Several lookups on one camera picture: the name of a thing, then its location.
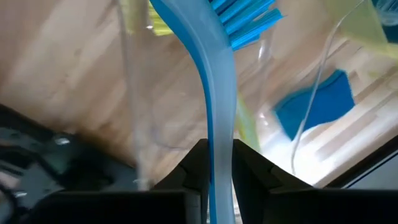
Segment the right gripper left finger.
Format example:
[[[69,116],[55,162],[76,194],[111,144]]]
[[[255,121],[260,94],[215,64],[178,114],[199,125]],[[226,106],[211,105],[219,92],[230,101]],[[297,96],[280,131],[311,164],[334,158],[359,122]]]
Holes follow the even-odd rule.
[[[173,193],[154,217],[160,223],[206,223],[210,188],[208,140],[199,140],[152,190]]]

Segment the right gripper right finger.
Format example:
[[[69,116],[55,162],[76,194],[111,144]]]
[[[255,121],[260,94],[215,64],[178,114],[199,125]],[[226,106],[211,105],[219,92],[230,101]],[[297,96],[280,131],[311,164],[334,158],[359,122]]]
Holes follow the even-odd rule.
[[[266,198],[271,192],[311,187],[238,139],[233,141],[232,175],[244,224],[264,221]]]

